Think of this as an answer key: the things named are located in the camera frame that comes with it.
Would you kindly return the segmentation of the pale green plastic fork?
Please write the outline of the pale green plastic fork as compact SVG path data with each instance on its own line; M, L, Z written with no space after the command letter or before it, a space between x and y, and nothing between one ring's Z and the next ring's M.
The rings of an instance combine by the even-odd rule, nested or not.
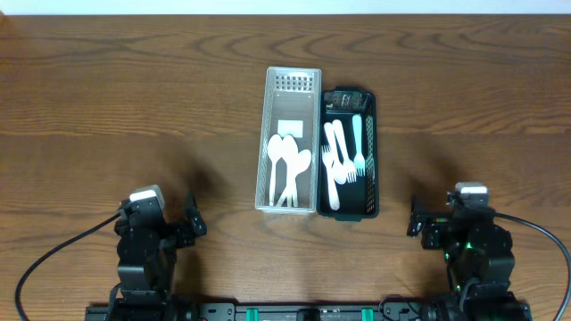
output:
M357 169L357 174L360 177L365 176L365 159L362 153L363 131L362 131L362 118L359 114L352 116L352 130L355 142L355 157L353 163Z

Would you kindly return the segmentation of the white plastic fork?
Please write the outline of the white plastic fork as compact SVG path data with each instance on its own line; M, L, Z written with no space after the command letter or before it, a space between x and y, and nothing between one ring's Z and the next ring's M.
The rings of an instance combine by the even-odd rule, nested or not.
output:
M335 186L335 178L333 174L334 159L332 151L328 145L323 145L321 147L321 158L323 164L326 167L327 194L328 194L329 207L331 210L339 210L340 200Z
M347 183L355 183L357 180L356 167L353 161L349 157L349 153L346 146L345 135L343 131L343 124L339 119L335 119L333 122L335 138L340 147L340 151L343 155L343 169L346 174Z

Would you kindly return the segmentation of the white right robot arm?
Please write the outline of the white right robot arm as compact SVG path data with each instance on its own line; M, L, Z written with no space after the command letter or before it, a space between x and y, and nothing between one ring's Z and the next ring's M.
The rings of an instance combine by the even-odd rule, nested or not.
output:
M512 237L494 223L489 197L450 192L450 212L411 201L407 236L421 237L425 250L444 252L451 291L424 303L421 320L526 321L529 305L509 290L515 266Z

